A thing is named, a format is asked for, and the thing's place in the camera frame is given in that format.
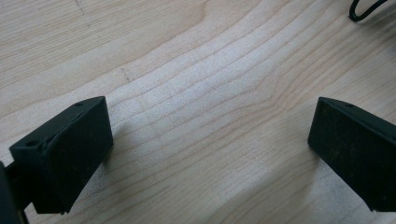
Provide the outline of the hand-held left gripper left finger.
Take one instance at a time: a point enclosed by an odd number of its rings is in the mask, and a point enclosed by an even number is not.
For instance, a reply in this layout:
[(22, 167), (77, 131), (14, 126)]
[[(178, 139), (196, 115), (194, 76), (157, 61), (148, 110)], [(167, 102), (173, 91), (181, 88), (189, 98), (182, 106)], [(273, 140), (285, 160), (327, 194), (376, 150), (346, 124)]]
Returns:
[(75, 103), (10, 147), (39, 214), (68, 213), (113, 147), (106, 98)]

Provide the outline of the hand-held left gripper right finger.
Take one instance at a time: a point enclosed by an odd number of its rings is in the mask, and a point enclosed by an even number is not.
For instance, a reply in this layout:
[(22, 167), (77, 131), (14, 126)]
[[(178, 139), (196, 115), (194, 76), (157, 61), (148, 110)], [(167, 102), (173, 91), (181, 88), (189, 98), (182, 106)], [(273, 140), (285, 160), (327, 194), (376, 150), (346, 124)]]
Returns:
[(396, 212), (396, 125), (320, 97), (307, 143), (376, 212)]

